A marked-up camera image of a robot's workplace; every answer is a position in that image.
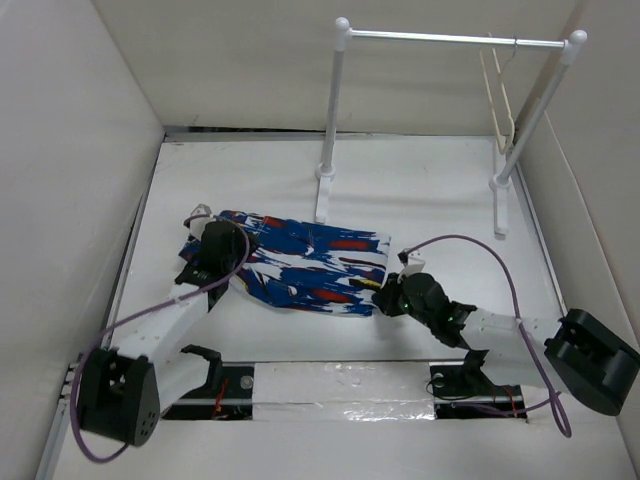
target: white garment rack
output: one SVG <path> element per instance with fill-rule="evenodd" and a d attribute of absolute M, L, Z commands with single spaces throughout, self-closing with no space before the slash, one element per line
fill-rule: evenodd
<path fill-rule="evenodd" d="M 337 129 L 337 114 L 338 114 L 338 97 L 340 93 L 340 83 L 342 80 L 342 65 L 344 63 L 344 52 L 347 48 L 347 44 L 351 39 L 371 39 L 371 40 L 396 40 L 405 42 L 425 42 L 425 43 L 439 43 L 439 44 L 459 44 L 459 45 L 475 45 L 477 47 L 491 47 L 493 50 L 493 57 L 498 73 L 498 79 L 504 102 L 507 108 L 509 116 L 509 124 L 511 127 L 510 133 L 507 135 L 508 139 L 504 141 L 501 137 L 501 133 L 498 128 L 498 121 L 495 111 L 495 105 L 493 97 L 491 95 L 491 89 L 489 86 L 489 80 L 487 76 L 486 66 L 482 52 L 480 52 L 481 65 L 485 77 L 485 85 L 487 88 L 487 95 L 489 97 L 489 106 L 491 108 L 491 115 L 494 124 L 494 133 L 496 135 L 496 155 L 506 154 L 506 164 L 501 171 L 496 166 L 494 175 L 489 181 L 489 186 L 493 190 L 494 196 L 494 231 L 500 235 L 506 235 L 508 232 L 508 220 L 507 220 L 507 192 L 511 188 L 511 172 L 513 171 L 524 146 L 533 134 L 538 122 L 542 118 L 553 94 L 555 93 L 562 77 L 573 63 L 582 44 L 587 40 L 587 34 L 583 30 L 576 30 L 571 34 L 569 39 L 563 41 L 548 41 L 548 40 L 526 40 L 519 38 L 494 38 L 487 37 L 469 37 L 460 35 L 432 35 L 426 33 L 402 33 L 402 32 L 382 32 L 372 30 L 354 30 L 349 25 L 349 21 L 346 18 L 338 18 L 336 20 L 336 38 L 333 54 L 333 72 L 331 75 L 331 93 L 329 96 L 329 108 L 327 111 L 327 129 L 322 146 L 322 159 L 316 170 L 316 176 L 318 177 L 318 198 L 316 203 L 316 215 L 315 221 L 317 223 L 325 223 L 327 215 L 329 213 L 329 197 L 331 195 L 331 186 L 333 179 L 336 175 L 336 169 L 332 164 L 333 160 L 333 146 L 336 140 Z M 535 110 L 531 114 L 528 122 L 522 129 L 518 141 L 513 144 L 513 149 L 510 150 L 511 142 L 513 141 L 514 125 L 513 118 L 511 116 L 508 98 L 504 84 L 502 83 L 501 74 L 502 71 L 497 61 L 496 48 L 511 48 L 511 49 L 531 49 L 540 50 L 546 52 L 559 52 L 561 53 L 560 61 L 555 68 L 555 72 L 551 77 L 551 80 L 547 84 L 544 92 L 540 96 L 540 99 L 535 107 Z"/>

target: gray wall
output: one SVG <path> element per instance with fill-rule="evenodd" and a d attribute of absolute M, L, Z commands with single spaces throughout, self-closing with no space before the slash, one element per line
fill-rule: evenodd
<path fill-rule="evenodd" d="M 0 0 L 0 478 L 33 478 L 163 132 L 88 0 Z"/>
<path fill-rule="evenodd" d="M 576 0 L 94 3 L 164 125 L 322 129 L 336 17 L 362 29 L 555 39 Z M 544 60 L 523 51 L 509 65 L 515 112 Z M 485 134 L 489 120 L 475 48 L 349 47 L 341 130 Z"/>
<path fill-rule="evenodd" d="M 638 18 L 636 1 L 590 2 L 577 24 L 589 41 L 523 165 L 567 305 L 632 343 L 631 327 L 640 333 Z M 638 471 L 637 385 L 619 420 Z"/>

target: transparent plastic sheet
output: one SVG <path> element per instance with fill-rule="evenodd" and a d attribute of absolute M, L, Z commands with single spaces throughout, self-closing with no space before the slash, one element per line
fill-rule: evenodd
<path fill-rule="evenodd" d="M 257 364 L 253 416 L 273 421 L 435 419 L 426 362 Z"/>

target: clothing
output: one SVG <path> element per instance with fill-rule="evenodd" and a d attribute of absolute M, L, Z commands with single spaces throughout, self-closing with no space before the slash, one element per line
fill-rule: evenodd
<path fill-rule="evenodd" d="M 274 307 L 370 316 L 384 282 L 391 237 L 226 210 L 259 243 L 232 285 Z M 191 237 L 181 256 L 199 242 Z"/>

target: red wire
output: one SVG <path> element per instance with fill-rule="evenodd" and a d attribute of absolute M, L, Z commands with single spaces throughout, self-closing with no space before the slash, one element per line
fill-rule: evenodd
<path fill-rule="evenodd" d="M 507 392 L 507 395 L 509 395 L 509 398 L 511 399 L 511 408 L 513 408 L 513 416 L 515 418 L 518 418 L 518 414 L 516 413 L 518 409 L 516 408 L 516 402 L 513 399 L 513 395 L 511 394 L 511 391 L 507 387 L 502 387 L 502 389 L 505 392 Z"/>
<path fill-rule="evenodd" d="M 220 413 L 220 411 L 222 410 L 222 408 L 220 407 L 220 401 L 222 400 L 222 397 L 224 397 L 224 391 L 226 390 L 228 384 L 229 384 L 229 379 L 225 378 L 224 382 L 222 382 L 222 388 L 220 388 L 220 393 L 218 393 L 218 396 L 216 397 L 216 406 L 213 409 L 213 416 L 211 417 L 211 420 L 216 418 L 216 415 Z"/>

